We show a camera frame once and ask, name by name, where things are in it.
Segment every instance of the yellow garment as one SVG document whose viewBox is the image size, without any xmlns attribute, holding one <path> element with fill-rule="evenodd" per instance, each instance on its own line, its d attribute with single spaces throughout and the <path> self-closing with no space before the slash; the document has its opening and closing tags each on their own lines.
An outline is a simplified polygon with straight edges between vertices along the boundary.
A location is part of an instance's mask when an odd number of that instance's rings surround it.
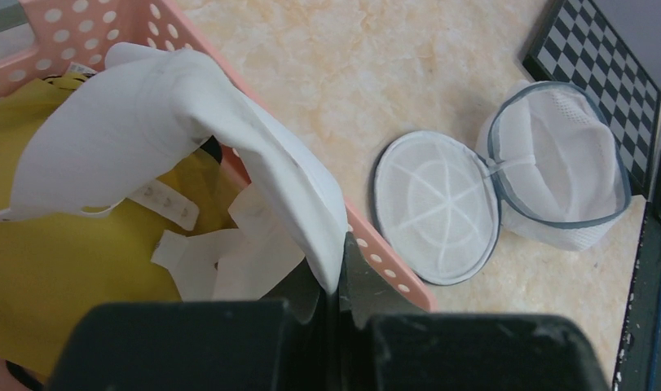
<svg viewBox="0 0 661 391">
<path fill-rule="evenodd" d="M 0 209 L 25 145 L 81 84 L 78 76 L 34 80 L 0 101 Z M 101 219 L 57 213 L 0 223 L 0 357 L 49 375 L 95 305 L 179 300 L 167 270 L 150 262 L 152 250 L 165 229 L 198 235 L 233 227 L 227 207 L 236 190 L 218 173 L 217 161 L 199 150 L 160 177 L 201 209 L 191 232 L 130 200 Z"/>
</svg>

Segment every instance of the checkered board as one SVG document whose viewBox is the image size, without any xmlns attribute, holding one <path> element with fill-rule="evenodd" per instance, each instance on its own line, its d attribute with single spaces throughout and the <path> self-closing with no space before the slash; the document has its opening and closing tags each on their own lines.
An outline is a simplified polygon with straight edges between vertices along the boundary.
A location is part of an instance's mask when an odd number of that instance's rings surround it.
<svg viewBox="0 0 661 391">
<path fill-rule="evenodd" d="M 538 81 L 587 91 L 616 137 L 633 193 L 646 196 L 659 90 L 592 0 L 557 0 L 522 63 Z"/>
</svg>

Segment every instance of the yellow fabric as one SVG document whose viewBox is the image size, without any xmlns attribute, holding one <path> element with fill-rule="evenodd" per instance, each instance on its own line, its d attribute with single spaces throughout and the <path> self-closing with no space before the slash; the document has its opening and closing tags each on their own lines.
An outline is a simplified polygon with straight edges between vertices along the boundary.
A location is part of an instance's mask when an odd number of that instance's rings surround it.
<svg viewBox="0 0 661 391">
<path fill-rule="evenodd" d="M 80 85 L 74 78 L 34 80 L 0 101 L 0 209 L 26 143 Z M 191 232 L 129 200 L 103 219 L 55 214 L 0 223 L 0 357 L 46 376 L 95 305 L 179 300 L 169 273 L 150 263 L 152 250 L 165 229 L 198 235 L 234 226 L 227 207 L 236 190 L 218 172 L 199 150 L 160 178 L 201 209 Z"/>
</svg>

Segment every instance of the basket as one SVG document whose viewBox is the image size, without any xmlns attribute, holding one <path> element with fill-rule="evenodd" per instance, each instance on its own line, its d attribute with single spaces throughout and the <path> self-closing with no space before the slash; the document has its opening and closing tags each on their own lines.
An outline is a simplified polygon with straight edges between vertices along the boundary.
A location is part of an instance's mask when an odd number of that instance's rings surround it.
<svg viewBox="0 0 661 391">
<path fill-rule="evenodd" d="M 71 61 L 103 70 L 104 55 L 116 42 L 164 51 L 190 48 L 212 56 L 232 83 L 265 105 L 242 77 L 208 43 L 172 0 L 20 0 L 36 41 L 0 60 L 0 97 L 36 77 L 63 73 Z M 223 146 L 222 169 L 245 187 L 250 179 L 236 151 Z M 371 267 L 394 289 L 424 310 L 436 309 L 433 293 L 346 200 L 348 230 Z"/>
</svg>

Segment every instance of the round mesh lid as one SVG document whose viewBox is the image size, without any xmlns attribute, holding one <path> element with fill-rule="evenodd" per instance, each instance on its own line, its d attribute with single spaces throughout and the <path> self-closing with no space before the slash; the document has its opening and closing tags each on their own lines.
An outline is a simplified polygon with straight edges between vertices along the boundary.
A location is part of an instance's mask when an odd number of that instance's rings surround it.
<svg viewBox="0 0 661 391">
<path fill-rule="evenodd" d="M 446 135 L 418 131 L 394 141 L 374 178 L 377 225 L 423 279 L 472 277 L 499 232 L 498 199 L 478 155 Z"/>
</svg>

